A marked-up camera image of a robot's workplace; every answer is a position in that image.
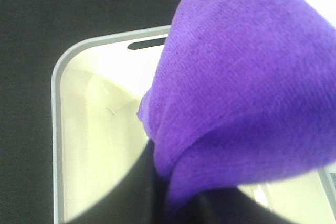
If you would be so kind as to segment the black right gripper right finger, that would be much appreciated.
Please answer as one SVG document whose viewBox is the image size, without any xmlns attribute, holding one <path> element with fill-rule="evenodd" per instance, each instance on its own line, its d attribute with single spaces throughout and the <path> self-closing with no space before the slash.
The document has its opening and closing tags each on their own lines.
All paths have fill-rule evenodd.
<svg viewBox="0 0 336 224">
<path fill-rule="evenodd" d="M 238 188 L 203 191 L 181 209 L 181 223 L 291 223 Z"/>
</svg>

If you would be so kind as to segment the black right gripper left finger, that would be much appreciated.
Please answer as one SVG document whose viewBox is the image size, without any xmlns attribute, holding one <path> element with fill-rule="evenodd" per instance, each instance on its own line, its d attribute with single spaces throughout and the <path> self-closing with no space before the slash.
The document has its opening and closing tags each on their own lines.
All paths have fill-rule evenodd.
<svg viewBox="0 0 336 224">
<path fill-rule="evenodd" d="M 149 140 L 115 188 L 69 223 L 166 223 L 167 183 L 155 169 L 153 153 Z"/>
</svg>

